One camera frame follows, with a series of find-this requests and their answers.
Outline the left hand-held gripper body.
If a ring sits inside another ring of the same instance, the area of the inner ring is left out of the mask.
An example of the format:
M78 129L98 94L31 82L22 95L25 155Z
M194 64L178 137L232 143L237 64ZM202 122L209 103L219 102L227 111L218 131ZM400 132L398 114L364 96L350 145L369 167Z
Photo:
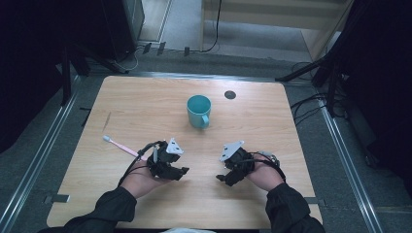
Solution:
M147 165L153 177L159 177L166 171L175 171L172 166L184 153L174 138L169 143L159 141L154 144L152 155L147 160Z

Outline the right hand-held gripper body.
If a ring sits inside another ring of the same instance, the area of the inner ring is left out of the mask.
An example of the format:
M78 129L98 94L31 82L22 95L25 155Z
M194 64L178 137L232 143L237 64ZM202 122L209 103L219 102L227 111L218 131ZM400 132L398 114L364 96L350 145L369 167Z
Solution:
M255 160L249 152L242 148L243 145L243 141L225 144L220 156L220 162L224 163L224 167L229 169L229 172L240 170L248 176L255 169Z

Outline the pink toothbrush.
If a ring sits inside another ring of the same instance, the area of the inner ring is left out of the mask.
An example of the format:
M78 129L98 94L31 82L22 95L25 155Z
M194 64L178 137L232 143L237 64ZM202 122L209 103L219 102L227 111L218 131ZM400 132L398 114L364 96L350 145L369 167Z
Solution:
M125 152L127 152L127 153L129 153L129 154L131 154L132 156L134 156L134 157L137 158L138 160L143 160L143 161L146 161L146 160L147 160L147 157L146 157L145 155L139 155L137 151L134 151L134 150L128 148L127 146L125 146L125 145L122 145L122 144L120 144L120 143L115 142L115 141L114 141L110 136L108 136L108 135L104 135L102 138L103 138L103 140L104 140L105 142L108 142L108 143L111 143L111 144L115 145L115 146L118 147L119 149L121 149L121 150L123 150L123 151L125 151Z

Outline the teal cup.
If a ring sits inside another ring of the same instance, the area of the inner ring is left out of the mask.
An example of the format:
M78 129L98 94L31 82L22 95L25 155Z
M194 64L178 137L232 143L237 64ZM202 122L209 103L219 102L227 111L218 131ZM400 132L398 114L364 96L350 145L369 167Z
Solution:
M211 107L212 103L208 97L204 95L191 96L187 102L189 123L195 128L207 128L210 124Z

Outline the person's right hand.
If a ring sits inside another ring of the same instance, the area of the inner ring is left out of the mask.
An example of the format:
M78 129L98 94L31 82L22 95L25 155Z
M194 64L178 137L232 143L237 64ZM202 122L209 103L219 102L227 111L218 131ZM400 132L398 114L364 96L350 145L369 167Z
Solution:
M255 170L247 176L247 179L253 184L265 191L270 191L284 182L274 168L263 163L265 160L263 155L254 154L253 158L256 160Z

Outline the person's left hand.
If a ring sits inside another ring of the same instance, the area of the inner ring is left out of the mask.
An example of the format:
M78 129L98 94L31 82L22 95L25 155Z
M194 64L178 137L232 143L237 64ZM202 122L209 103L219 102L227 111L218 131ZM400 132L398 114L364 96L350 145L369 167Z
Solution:
M127 190L135 199L147 195L155 188L169 183L169 180L153 177L147 162L136 162L127 172L120 186Z

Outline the person's light clothing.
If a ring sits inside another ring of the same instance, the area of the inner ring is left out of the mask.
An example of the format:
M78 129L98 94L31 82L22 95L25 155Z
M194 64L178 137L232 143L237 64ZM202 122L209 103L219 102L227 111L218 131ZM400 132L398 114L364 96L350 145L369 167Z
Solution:
M161 231L160 233L217 233L211 230L177 227Z

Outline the black metal stand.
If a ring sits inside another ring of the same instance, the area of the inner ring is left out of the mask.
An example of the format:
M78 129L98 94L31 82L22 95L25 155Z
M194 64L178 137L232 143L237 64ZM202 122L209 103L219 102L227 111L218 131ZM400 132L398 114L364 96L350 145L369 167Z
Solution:
M128 71L125 68L121 68L119 65L115 65L103 57L99 56L97 53L89 50L80 43L65 41L62 44L61 49L61 73L63 77L62 90L63 97L61 105L65 106L70 97L72 96L72 81L70 73L70 64L73 64L75 68L79 68L79 73L81 75L88 75L89 68L86 63L86 56L92 58L94 61L109 69L116 74L127 74Z
M302 76L303 74L310 73L312 70L317 70L311 81L314 87L322 87L325 83L328 83L326 93L326 109L331 117L336 117L336 113L334 112L334 97L337 81L341 75L339 58L336 51L330 50L326 55L318 60L309 63L308 65L282 78L276 78L275 81L286 83Z

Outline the dark cabinet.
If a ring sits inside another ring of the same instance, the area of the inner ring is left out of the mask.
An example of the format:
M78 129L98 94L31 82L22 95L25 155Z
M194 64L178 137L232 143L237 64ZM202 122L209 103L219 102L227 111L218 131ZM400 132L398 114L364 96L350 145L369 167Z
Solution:
M114 59L135 52L145 20L142 0L101 0Z

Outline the dark curtain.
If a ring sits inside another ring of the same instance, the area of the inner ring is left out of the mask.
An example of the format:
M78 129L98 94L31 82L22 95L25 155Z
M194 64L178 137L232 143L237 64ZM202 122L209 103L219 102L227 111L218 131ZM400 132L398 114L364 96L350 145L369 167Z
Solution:
M355 0L340 38L363 146L412 198L412 0Z
M0 0L0 153L62 90L62 44L74 42L70 14L86 2Z

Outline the grey metal bracket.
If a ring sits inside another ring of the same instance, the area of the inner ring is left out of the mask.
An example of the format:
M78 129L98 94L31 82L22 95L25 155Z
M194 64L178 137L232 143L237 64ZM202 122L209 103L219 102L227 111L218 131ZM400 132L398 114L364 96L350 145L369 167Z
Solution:
M318 205L318 206L326 206L326 202L324 199L320 199L317 197L304 197L304 199L306 200L306 202L310 205Z
M44 199L44 203L67 203L69 200L70 196L68 194L48 194Z

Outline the metal floor rail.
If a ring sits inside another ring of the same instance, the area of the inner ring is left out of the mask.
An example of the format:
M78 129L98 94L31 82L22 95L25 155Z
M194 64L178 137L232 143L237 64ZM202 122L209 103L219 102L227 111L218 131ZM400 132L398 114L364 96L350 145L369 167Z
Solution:
M374 206L365 189L365 186L363 185L361 177L344 142L339 127L335 119L330 116L325 104L326 101L319 100L319 106L321 108L324 121L326 122L326 127L338 152L366 228L369 233L384 233L379 217L375 212Z
M78 93L75 92L66 102L65 105L59 108L56 117L44 136L39 148L34 153L34 157L20 180L16 191L13 193L9 204L7 205L3 215L0 216L0 233L10 233L17 216L20 213L28 195L36 182L41 169L43 168L52 146L61 131L66 118L69 116L73 105L77 99Z

